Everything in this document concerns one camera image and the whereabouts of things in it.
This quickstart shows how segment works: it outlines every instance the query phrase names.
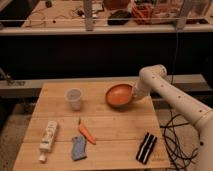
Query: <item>orange bowl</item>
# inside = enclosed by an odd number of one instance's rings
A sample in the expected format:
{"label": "orange bowl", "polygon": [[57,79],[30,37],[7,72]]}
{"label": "orange bowl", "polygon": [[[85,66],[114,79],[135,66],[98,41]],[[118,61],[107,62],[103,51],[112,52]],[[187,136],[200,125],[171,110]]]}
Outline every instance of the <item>orange bowl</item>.
{"label": "orange bowl", "polygon": [[112,107],[123,107],[132,100],[132,86],[118,84],[111,87],[106,93],[106,102]]}

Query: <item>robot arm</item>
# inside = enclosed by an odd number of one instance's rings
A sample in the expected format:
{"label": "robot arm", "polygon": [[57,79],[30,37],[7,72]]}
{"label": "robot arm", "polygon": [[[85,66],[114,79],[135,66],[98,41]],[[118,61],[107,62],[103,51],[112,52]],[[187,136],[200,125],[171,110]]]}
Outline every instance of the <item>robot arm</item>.
{"label": "robot arm", "polygon": [[145,67],[133,86],[133,97],[141,99],[153,89],[200,133],[197,171],[213,170],[213,110],[163,79],[167,75],[163,65]]}

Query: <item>carrot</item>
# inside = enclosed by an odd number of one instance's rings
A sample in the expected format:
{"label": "carrot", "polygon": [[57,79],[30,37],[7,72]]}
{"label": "carrot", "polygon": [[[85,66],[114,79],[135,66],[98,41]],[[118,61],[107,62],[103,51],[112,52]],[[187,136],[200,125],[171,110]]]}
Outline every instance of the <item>carrot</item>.
{"label": "carrot", "polygon": [[90,134],[89,130],[85,127],[85,125],[83,123],[79,123],[78,125],[78,130],[79,132],[85,136],[85,138],[92,143],[93,145],[96,145],[96,140],[95,138],[92,136],[92,134]]}

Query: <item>white cup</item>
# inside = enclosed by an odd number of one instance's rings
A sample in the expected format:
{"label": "white cup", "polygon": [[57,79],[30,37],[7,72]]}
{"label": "white cup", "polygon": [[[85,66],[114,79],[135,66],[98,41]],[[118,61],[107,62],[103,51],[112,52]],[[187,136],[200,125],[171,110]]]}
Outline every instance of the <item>white cup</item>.
{"label": "white cup", "polygon": [[67,100],[70,102],[72,110],[80,110],[82,106],[82,93],[77,88],[70,89],[66,94]]}

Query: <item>floor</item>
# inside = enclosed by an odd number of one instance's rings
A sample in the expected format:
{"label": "floor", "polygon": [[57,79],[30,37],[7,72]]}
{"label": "floor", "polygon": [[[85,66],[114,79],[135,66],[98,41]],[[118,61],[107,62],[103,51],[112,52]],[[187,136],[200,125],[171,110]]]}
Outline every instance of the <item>floor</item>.
{"label": "floor", "polygon": [[[177,114],[177,112],[175,112],[174,110],[170,110],[168,108],[168,105],[165,107],[165,105],[159,105],[158,102],[154,101],[154,106],[160,125],[166,125],[166,123],[171,118],[171,112],[173,113],[173,116]],[[34,104],[32,104],[30,108],[28,106],[28,110],[26,110],[26,106],[24,107],[22,104],[17,104],[13,110],[13,113],[9,116],[7,122],[5,123],[0,135],[0,171],[12,171],[21,142],[29,124],[33,108]],[[181,116],[178,116],[173,121],[173,124],[186,123],[185,119]],[[190,156],[193,150],[196,149],[198,146],[197,132],[188,124],[175,127],[174,129],[179,138],[181,149],[186,155]],[[170,131],[167,131],[166,135],[174,139],[174,137],[172,137],[173,134]],[[181,160],[177,159],[177,161],[180,164],[183,164]],[[194,164],[191,163],[187,167],[187,171],[192,171],[193,169]]]}

